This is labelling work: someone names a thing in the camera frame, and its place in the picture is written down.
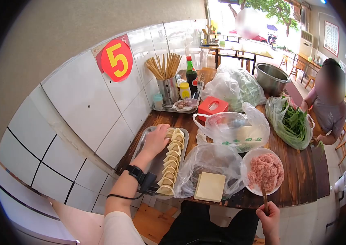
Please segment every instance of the red tissue box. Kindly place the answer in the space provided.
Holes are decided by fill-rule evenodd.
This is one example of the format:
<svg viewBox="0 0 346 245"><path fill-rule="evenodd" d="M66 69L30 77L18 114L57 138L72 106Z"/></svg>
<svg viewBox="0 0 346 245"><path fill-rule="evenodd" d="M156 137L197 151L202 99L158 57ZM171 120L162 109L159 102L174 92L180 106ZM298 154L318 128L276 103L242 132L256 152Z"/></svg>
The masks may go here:
<svg viewBox="0 0 346 245"><path fill-rule="evenodd" d="M214 110L210 110L210 106L212 106L214 103L216 103L217 107ZM212 96L208 96L198 107L198 113L205 115L213 115L226 111L228 111L228 103ZM199 116L199 120L205 121L206 117Z"/></svg>

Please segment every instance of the scooter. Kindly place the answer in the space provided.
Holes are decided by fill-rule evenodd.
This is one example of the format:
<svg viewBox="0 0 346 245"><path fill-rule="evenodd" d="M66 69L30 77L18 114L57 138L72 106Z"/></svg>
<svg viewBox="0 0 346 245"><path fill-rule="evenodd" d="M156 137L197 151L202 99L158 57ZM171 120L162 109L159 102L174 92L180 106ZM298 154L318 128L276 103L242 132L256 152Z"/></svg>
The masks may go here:
<svg viewBox="0 0 346 245"><path fill-rule="evenodd" d="M277 36L274 35L274 34L271 34L271 33L268 33L268 45L273 49L275 50L277 45L276 45L276 39L277 39Z"/></svg>

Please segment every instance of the red car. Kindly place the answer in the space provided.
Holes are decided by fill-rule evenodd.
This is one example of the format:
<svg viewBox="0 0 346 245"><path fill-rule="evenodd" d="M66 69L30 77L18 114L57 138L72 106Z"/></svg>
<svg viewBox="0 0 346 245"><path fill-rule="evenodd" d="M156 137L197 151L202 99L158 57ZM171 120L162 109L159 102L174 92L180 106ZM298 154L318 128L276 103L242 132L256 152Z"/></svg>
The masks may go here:
<svg viewBox="0 0 346 245"><path fill-rule="evenodd" d="M229 33L237 34L237 31L236 30L232 30L232 31L229 31ZM256 37L252 38L252 40L267 43L267 39L265 39L264 37L260 37L259 35L257 35Z"/></svg>

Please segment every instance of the metal tray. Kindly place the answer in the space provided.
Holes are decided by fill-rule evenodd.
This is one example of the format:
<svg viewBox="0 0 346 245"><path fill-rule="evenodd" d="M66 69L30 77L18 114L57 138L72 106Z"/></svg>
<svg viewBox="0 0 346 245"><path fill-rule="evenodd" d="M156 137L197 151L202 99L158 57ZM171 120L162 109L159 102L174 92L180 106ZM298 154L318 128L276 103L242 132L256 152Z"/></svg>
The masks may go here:
<svg viewBox="0 0 346 245"><path fill-rule="evenodd" d="M200 96L202 95L203 87L204 87L204 82L198 81L198 92L195 94L195 99L197 99L199 103L200 103ZM175 109L169 108L169 107L164 107L162 110L159 110L159 111L169 111L169 112L191 114L191 113L194 113L196 110L197 110L197 106L195 108L193 108L192 110L189 110L189 111L176 111Z"/></svg>
<svg viewBox="0 0 346 245"><path fill-rule="evenodd" d="M136 146L136 149L135 149L135 152L132 156L131 161L133 161L135 159L135 157L137 157L137 155L143 149L144 143L146 141L146 135L155 129L156 129L156 126L150 126L143 131L141 139L139 140L139 143ZM184 133L184 137L185 137L184 149L181 150L181 161L180 161L180 166L181 166L181 164L184 162L184 156L185 156L185 152L186 152L187 146L188 146L189 133L188 133L188 130L186 130L186 129L183 129L183 128L179 128L179 129ZM164 164L164 159L166 157L167 152L168 152L168 150L165 147L162 152L160 152L158 155L156 155L156 157L148 163L148 165L144 171L144 173L147 173L150 171L151 173L156 175L155 183L152 184L150 189L147 191L147 193L152 195L152 196L153 195L159 195L159 194L156 194L155 192L159 188L157 182L162 178L162 170L164 169L163 164Z"/></svg>

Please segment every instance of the hand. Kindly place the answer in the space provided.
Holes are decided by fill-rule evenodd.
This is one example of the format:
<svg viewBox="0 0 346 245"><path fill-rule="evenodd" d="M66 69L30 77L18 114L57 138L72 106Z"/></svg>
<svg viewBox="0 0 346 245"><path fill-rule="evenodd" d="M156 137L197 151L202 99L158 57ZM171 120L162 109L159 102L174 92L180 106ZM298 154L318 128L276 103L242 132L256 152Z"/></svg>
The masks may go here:
<svg viewBox="0 0 346 245"><path fill-rule="evenodd" d="M160 153L170 140L169 138L165 138L168 128L170 128L169 124L158 124L154 131L148 133L142 152L147 153L151 158L154 158Z"/></svg>
<svg viewBox="0 0 346 245"><path fill-rule="evenodd" d="M264 204L256 210L256 215L262 222L263 234L266 240L272 242L277 240L279 243L279 208L273 203L268 202L269 216L264 213Z"/></svg>

